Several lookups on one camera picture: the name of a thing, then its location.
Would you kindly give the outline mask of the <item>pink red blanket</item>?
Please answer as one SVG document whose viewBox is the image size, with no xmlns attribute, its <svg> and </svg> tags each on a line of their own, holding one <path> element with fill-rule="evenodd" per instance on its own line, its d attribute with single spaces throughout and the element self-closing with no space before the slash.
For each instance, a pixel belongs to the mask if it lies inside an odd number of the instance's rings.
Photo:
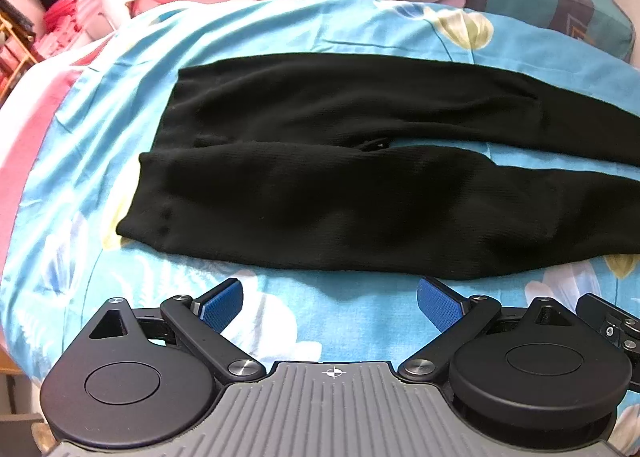
<svg viewBox="0 0 640 457">
<path fill-rule="evenodd" d="M 6 260 L 26 180 L 70 88 L 110 40 L 49 58 L 25 74 L 1 106 L 1 259 Z"/>
</svg>

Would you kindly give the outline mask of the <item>blue floral bed sheet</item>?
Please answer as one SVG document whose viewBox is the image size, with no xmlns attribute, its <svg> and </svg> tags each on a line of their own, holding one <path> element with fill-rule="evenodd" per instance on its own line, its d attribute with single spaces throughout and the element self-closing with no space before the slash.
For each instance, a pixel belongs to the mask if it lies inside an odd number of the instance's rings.
<svg viewBox="0 0 640 457">
<path fill-rule="evenodd" d="M 639 73 L 512 18 L 177 2 L 21 84 L 53 456 L 634 456 Z"/>
</svg>

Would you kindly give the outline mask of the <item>wooden shelf rack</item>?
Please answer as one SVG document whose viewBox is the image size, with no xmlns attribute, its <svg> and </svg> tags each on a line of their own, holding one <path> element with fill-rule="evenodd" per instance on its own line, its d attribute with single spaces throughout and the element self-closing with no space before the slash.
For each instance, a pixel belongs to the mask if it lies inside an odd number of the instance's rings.
<svg viewBox="0 0 640 457">
<path fill-rule="evenodd" d="M 6 102 L 17 82 L 38 63 L 32 50 L 20 39 L 14 26 L 1 17 L 1 103 Z"/>
</svg>

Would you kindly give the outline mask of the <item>red folded clothes pile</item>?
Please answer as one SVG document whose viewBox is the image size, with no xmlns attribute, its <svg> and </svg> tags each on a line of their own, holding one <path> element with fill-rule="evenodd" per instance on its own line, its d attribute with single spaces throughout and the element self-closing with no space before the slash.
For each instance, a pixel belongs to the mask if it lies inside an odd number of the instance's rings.
<svg viewBox="0 0 640 457">
<path fill-rule="evenodd" d="M 40 58 L 50 58 L 70 50 L 97 17 L 111 32 L 115 29 L 103 0 L 58 0 L 44 12 L 44 35 L 36 41 L 35 51 Z"/>
</svg>

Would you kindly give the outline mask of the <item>black knit pants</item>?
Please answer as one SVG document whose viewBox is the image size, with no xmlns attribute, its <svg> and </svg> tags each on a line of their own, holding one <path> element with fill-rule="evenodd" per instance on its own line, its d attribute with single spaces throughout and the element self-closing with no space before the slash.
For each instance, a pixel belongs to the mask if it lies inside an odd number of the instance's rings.
<svg viewBox="0 0 640 457">
<path fill-rule="evenodd" d="M 499 166 L 510 145 L 637 165 L 632 113 L 519 73 L 364 54 L 181 70 L 120 235 L 278 267 L 475 279 L 639 250 L 639 185 Z"/>
</svg>

